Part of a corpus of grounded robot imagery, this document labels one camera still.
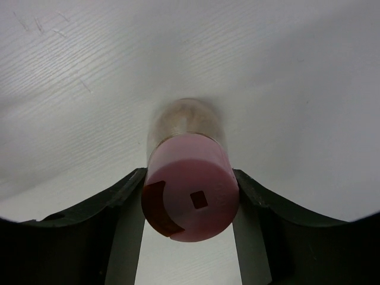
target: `pink bottle cap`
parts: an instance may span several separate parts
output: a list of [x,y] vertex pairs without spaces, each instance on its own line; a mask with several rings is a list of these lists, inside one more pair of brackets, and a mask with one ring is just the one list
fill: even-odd
[[197,242],[221,233],[239,207],[239,187],[226,152],[211,138],[177,135],[151,155],[142,210],[159,233]]

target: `bottle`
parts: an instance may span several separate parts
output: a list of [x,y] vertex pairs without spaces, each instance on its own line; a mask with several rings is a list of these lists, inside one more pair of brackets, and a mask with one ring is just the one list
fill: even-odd
[[142,211],[151,226],[181,242],[221,233],[239,207],[239,187],[216,113],[181,99],[153,120],[147,140]]

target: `brown curved mark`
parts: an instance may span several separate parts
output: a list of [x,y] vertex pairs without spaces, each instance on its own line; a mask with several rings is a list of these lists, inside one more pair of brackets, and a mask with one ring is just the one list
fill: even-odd
[[178,226],[166,212],[163,201],[165,184],[165,181],[160,181],[144,186],[141,206],[145,218],[152,228],[161,235],[169,237],[183,232],[185,229]]

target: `square hole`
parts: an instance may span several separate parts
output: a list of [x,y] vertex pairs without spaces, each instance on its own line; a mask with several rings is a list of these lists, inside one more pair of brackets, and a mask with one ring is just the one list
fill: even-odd
[[198,191],[190,194],[194,208],[200,209],[208,206],[206,196],[203,191]]

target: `plastic container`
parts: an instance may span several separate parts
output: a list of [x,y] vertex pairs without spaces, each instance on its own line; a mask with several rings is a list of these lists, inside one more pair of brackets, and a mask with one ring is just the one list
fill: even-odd
[[154,119],[147,141],[142,210],[159,233],[197,242],[222,232],[239,207],[239,187],[221,122],[206,104],[175,101]]

